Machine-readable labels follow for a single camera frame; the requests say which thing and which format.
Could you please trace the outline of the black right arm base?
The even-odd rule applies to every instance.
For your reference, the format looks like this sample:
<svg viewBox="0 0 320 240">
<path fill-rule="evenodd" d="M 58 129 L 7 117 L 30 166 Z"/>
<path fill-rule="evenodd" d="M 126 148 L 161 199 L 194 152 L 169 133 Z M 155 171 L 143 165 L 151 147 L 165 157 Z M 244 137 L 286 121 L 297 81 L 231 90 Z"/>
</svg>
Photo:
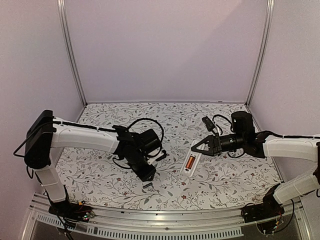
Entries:
<svg viewBox="0 0 320 240">
<path fill-rule="evenodd" d="M 271 187 L 262 198 L 262 203 L 248 203 L 241 209 L 241 216 L 245 223 L 260 221 L 272 217 L 276 217 L 285 213 L 281 203 L 278 203 L 273 194 L 280 184 Z"/>
</svg>

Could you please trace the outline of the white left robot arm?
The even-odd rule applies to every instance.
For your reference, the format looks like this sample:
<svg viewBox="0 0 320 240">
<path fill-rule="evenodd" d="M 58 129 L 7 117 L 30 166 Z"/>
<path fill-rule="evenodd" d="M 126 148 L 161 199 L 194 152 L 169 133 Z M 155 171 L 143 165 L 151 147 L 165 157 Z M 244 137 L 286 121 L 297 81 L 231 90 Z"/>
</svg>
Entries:
<svg viewBox="0 0 320 240">
<path fill-rule="evenodd" d="M 74 205 L 60 181 L 50 158 L 52 148 L 81 148 L 99 150 L 126 160 L 128 169 L 143 181 L 152 181 L 156 173 L 153 163 L 166 158 L 163 149 L 164 136 L 153 129 L 142 133 L 131 132 L 129 126 L 113 125 L 111 128 L 80 124 L 55 117 L 51 110 L 44 110 L 31 128 L 25 140 L 13 152 L 22 157 L 25 164 L 38 176 L 55 209 L 63 216 L 74 213 Z M 18 151 L 24 148 L 24 154 Z"/>
</svg>

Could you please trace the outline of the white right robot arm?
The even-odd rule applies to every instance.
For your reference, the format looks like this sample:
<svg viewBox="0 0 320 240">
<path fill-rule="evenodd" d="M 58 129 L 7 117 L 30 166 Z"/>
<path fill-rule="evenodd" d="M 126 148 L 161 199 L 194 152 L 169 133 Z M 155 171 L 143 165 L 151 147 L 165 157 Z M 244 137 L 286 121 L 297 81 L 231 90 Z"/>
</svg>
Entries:
<svg viewBox="0 0 320 240">
<path fill-rule="evenodd" d="M 219 156 L 224 152 L 242 149 L 255 158 L 293 158 L 319 164 L 320 137 L 318 135 L 280 135 L 269 130 L 256 132 L 253 117 L 245 111 L 231 114 L 231 134 L 212 134 L 190 149 L 206 156 Z M 278 210 L 278 205 L 320 188 L 320 170 L 310 170 L 284 183 L 273 186 L 263 197 L 258 213 L 269 218 Z"/>
</svg>

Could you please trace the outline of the orange AAA battery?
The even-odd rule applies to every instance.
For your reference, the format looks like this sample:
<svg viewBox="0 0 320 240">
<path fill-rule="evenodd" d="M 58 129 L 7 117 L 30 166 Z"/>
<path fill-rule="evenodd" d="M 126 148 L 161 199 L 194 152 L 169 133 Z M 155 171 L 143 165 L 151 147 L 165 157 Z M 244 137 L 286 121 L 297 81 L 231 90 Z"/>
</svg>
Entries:
<svg viewBox="0 0 320 240">
<path fill-rule="evenodd" d="M 196 158 L 194 156 L 190 156 L 185 164 L 185 168 L 191 170 Z"/>
</svg>

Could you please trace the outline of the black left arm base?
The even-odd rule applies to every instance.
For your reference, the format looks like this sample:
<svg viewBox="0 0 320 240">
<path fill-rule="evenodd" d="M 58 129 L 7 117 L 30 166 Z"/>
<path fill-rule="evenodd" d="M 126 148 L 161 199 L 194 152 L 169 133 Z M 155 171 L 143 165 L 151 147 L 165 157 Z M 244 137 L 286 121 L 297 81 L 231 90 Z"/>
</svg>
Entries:
<svg viewBox="0 0 320 240">
<path fill-rule="evenodd" d="M 49 213 L 72 222 L 88 222 L 95 216 L 93 208 L 85 204 L 72 203 L 66 198 L 60 202 L 49 199 Z"/>
</svg>

